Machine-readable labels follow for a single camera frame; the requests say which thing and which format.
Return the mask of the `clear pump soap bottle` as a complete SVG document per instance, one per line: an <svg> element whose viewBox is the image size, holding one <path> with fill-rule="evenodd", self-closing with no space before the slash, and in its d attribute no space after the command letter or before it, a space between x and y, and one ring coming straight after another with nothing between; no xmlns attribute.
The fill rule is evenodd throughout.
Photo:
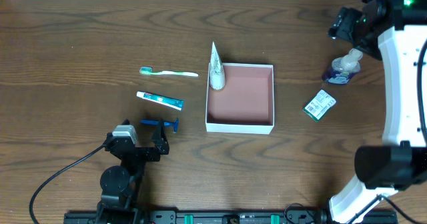
<svg viewBox="0 0 427 224"><path fill-rule="evenodd" d="M351 78L360 72L359 60L363 57L363 52L351 49L343 57L336 58L322 75L324 82L335 85L346 85Z"/></svg>

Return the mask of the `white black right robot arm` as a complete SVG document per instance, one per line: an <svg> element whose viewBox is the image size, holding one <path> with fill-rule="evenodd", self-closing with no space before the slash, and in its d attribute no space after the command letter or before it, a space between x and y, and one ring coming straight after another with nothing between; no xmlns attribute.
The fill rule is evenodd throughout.
<svg viewBox="0 0 427 224"><path fill-rule="evenodd" d="M395 223L401 209L376 211L426 180L426 0L362 0L342 8L328 32L384 65L386 121L381 146L360 147L355 175L326 208L294 203L283 214L175 212L175 223Z"/></svg>

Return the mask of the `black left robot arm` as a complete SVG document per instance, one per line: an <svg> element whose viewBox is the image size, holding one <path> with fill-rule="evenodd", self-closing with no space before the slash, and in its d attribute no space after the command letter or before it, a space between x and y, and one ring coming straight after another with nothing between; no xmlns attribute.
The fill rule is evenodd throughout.
<svg viewBox="0 0 427 224"><path fill-rule="evenodd" d="M107 134L103 147L121 163L101 175L96 223L149 223L149 212L137 200L146 163L159 161L161 155L169 153L164 121L157 122L151 141L153 147L138 147L135 128L127 119Z"/></svg>

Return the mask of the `blue disposable razor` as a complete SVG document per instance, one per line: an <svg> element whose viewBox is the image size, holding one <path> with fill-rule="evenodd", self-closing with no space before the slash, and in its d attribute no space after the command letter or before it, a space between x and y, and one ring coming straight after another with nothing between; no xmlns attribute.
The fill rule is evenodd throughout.
<svg viewBox="0 0 427 224"><path fill-rule="evenodd" d="M150 120L150 119L142 119L140 121L140 123L143 125L156 126L157 124L159 124L159 121ZM165 127L171 127L173 129L173 132L177 133L178 125L179 125L179 119L176 118L175 121L164 121L163 124Z"/></svg>

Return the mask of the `green white toothpaste tube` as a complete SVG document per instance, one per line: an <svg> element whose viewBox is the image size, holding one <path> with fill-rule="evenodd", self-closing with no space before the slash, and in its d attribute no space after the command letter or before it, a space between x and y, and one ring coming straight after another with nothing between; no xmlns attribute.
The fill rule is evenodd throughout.
<svg viewBox="0 0 427 224"><path fill-rule="evenodd" d="M144 91L138 91L136 93L136 96L140 99L151 101L160 105L164 105L166 107L170 107L172 109L176 109L178 111L181 111L183 109L184 101L180 99L174 99L170 97L165 97L153 93L148 93Z"/></svg>

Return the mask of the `green white toothbrush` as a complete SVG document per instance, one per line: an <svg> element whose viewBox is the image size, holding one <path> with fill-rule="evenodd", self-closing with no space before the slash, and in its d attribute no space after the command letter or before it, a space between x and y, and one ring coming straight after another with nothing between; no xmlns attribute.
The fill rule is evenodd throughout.
<svg viewBox="0 0 427 224"><path fill-rule="evenodd" d="M187 72L187 71L158 71L155 72L151 67L141 67L139 73L142 75L179 75L185 77L198 77L197 73Z"/></svg>

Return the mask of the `white cone tube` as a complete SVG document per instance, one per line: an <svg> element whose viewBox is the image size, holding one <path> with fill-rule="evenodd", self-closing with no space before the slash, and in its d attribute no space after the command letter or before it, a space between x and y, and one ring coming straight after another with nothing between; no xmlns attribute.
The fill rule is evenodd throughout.
<svg viewBox="0 0 427 224"><path fill-rule="evenodd" d="M214 90L221 90L226 85L224 66L214 42L212 42L209 62L209 85Z"/></svg>

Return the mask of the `green white small packet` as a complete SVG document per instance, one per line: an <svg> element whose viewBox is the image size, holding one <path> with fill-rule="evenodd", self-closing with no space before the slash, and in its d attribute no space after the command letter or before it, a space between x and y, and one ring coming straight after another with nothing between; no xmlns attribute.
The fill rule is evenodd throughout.
<svg viewBox="0 0 427 224"><path fill-rule="evenodd" d="M329 93L321 89L302 110L314 121L320 121L335 104L336 100Z"/></svg>

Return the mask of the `white box pink interior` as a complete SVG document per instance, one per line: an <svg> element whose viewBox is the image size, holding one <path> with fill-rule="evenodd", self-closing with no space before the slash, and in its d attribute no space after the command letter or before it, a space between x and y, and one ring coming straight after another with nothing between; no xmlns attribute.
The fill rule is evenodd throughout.
<svg viewBox="0 0 427 224"><path fill-rule="evenodd" d="M270 134L275 124L274 66L224 63L224 70L224 88L207 87L206 131Z"/></svg>

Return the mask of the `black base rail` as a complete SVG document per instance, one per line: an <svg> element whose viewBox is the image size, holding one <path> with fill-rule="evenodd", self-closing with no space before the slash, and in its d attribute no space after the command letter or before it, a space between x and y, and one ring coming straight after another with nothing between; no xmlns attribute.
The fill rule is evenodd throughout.
<svg viewBox="0 0 427 224"><path fill-rule="evenodd" d="M289 210L286 212L175 212L152 211L151 213L106 214L98 218L95 212L66 213L66 224L87 223L148 223L148 224L303 224L330 223L324 211Z"/></svg>

